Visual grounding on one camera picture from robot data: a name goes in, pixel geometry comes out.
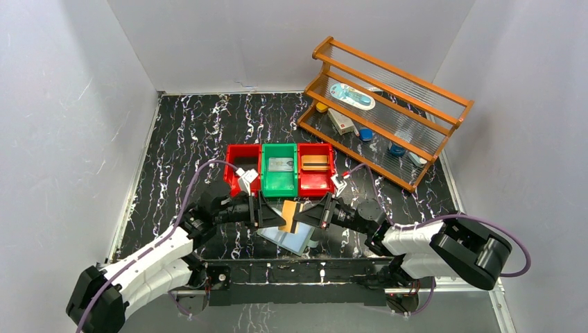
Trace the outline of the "orange credit card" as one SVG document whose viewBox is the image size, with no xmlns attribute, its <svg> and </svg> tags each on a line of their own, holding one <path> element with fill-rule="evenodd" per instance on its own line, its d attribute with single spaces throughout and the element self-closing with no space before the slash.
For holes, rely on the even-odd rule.
<svg viewBox="0 0 588 333">
<path fill-rule="evenodd" d="M 291 234 L 296 234 L 298 229 L 297 221 L 293 219 L 293 217 L 304 209 L 304 204 L 293 201 L 293 200 L 285 200 L 282 206 L 282 213 L 281 216 L 285 220 L 285 224 L 278 227 L 278 230 L 283 232 L 288 232 Z"/>
</svg>

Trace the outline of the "red bin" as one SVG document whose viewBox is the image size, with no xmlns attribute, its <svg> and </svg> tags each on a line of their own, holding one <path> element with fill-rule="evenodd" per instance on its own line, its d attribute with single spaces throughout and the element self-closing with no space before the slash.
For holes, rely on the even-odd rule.
<svg viewBox="0 0 588 333">
<path fill-rule="evenodd" d="M 334 193 L 334 154 L 331 144 L 298 144 L 298 196 L 319 198 Z"/>
<path fill-rule="evenodd" d="M 261 144 L 230 144 L 227 147 L 226 161 L 244 172 L 255 170 L 257 177 L 250 182 L 251 194 L 257 196 L 261 189 Z M 225 167 L 224 181 L 230 185 L 231 196 L 236 196 L 240 191 L 239 174 L 230 166 Z"/>
</svg>

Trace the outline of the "green bin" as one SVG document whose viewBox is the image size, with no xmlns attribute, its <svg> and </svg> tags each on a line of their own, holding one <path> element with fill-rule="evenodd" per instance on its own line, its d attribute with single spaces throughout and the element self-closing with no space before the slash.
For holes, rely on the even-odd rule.
<svg viewBox="0 0 588 333">
<path fill-rule="evenodd" d="M 298 195 L 297 144 L 263 144 L 261 192 L 267 198 Z"/>
</svg>

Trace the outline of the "green card holder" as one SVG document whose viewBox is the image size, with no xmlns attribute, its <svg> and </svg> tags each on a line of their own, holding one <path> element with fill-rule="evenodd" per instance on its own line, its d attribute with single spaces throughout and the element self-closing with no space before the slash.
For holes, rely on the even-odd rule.
<svg viewBox="0 0 588 333">
<path fill-rule="evenodd" d="M 315 228 L 304 223 L 298 223 L 296 234 L 283 232 L 278 227 L 262 228 L 257 234 L 275 245 L 288 250 L 297 256 L 302 256 L 307 248 L 316 248 L 318 241 L 311 240 Z"/>
</svg>

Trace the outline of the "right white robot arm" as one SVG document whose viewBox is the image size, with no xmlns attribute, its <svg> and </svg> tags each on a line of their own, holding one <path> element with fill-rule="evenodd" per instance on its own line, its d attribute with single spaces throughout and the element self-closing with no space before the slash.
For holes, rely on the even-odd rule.
<svg viewBox="0 0 588 333">
<path fill-rule="evenodd" d="M 460 278 L 493 289 L 512 252 L 511 243 L 465 214 L 441 216 L 419 225 L 391 224 L 380 204 L 365 200 L 351 207 L 327 194 L 293 215 L 299 223 L 326 229 L 338 225 L 366 236 L 365 245 L 390 263 L 367 282 L 406 286 L 429 277 Z"/>
</svg>

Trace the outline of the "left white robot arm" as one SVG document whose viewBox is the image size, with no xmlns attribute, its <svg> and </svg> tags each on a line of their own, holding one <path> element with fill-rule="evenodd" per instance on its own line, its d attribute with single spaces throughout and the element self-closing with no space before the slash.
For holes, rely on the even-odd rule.
<svg viewBox="0 0 588 333">
<path fill-rule="evenodd" d="M 138 309 L 178 287 L 199 288 L 208 281 L 207 264 L 195 251 L 224 223 L 249 229 L 286 225 L 261 194 L 231 196 L 224 182 L 210 184 L 187 205 L 178 224 L 126 258 L 79 275 L 66 306 L 77 332 L 119 332 Z"/>
</svg>

